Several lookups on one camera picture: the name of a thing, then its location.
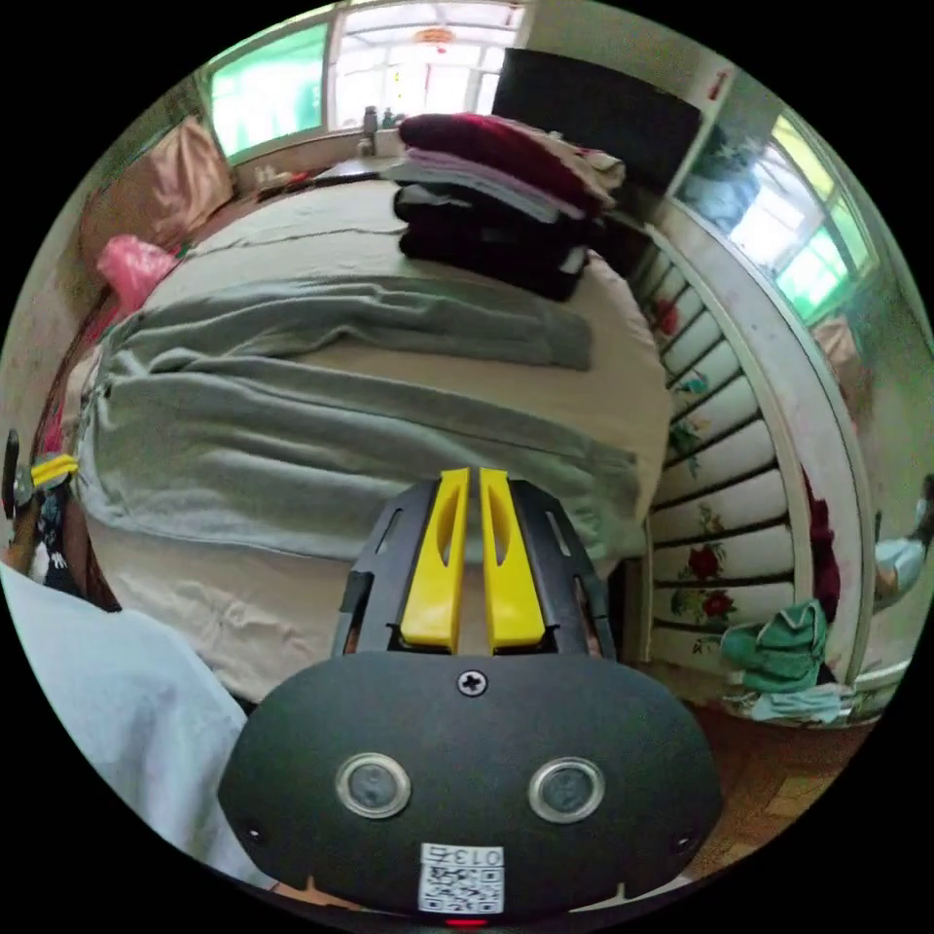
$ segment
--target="qr code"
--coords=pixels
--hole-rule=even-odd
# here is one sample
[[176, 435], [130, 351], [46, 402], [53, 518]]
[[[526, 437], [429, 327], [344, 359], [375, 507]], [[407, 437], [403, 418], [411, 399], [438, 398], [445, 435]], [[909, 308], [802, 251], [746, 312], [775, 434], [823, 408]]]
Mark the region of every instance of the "qr code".
[[418, 907], [445, 915], [499, 915], [505, 897], [501, 846], [423, 844]]

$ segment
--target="gray blanket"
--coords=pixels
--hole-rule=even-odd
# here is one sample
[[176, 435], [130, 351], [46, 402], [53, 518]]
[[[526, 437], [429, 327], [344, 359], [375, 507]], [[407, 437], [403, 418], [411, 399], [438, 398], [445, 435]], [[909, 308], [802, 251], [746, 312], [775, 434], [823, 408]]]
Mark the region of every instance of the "gray blanket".
[[105, 339], [79, 426], [82, 506], [130, 532], [354, 560], [405, 487], [486, 466], [559, 497], [595, 559], [631, 548], [630, 454], [464, 396], [290, 359], [345, 338], [566, 367], [590, 353], [570, 312], [464, 283], [274, 282], [149, 309]]

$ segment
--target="wooden floor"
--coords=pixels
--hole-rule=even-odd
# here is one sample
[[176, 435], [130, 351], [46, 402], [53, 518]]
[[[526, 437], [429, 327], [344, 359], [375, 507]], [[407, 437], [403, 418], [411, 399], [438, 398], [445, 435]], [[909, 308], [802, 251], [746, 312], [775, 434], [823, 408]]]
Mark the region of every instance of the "wooden floor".
[[769, 843], [830, 786], [872, 726], [795, 730], [694, 709], [720, 772], [724, 813], [687, 875], [723, 869]]

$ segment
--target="bed sheet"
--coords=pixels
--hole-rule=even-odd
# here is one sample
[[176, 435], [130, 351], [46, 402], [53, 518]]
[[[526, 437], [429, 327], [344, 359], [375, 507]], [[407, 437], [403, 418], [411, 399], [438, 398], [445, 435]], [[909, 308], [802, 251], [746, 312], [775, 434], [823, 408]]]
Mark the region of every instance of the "bed sheet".
[[[310, 191], [234, 222], [194, 249], [144, 310], [235, 284], [294, 276], [409, 275], [486, 281], [398, 249], [395, 185], [360, 182]], [[593, 256], [565, 307], [593, 328], [593, 366], [555, 368], [402, 353], [338, 343], [318, 367], [402, 379], [518, 408], [635, 454], [636, 518], [661, 475], [671, 415], [665, 372], [626, 282]], [[103, 574], [122, 606], [179, 629], [225, 685], [252, 701], [327, 657], [349, 565], [319, 558], [207, 548], [133, 536], [88, 520]], [[597, 570], [605, 577], [611, 565]], [[483, 580], [468, 567], [460, 652], [485, 654]]]

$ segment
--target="television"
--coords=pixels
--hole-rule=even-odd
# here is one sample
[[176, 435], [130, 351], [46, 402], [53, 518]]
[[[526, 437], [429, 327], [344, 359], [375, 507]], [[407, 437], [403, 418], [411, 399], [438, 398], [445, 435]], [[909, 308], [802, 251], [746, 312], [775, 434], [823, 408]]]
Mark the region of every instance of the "television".
[[516, 120], [621, 160], [627, 182], [663, 196], [701, 128], [701, 111], [623, 72], [528, 49], [509, 49], [493, 99]]

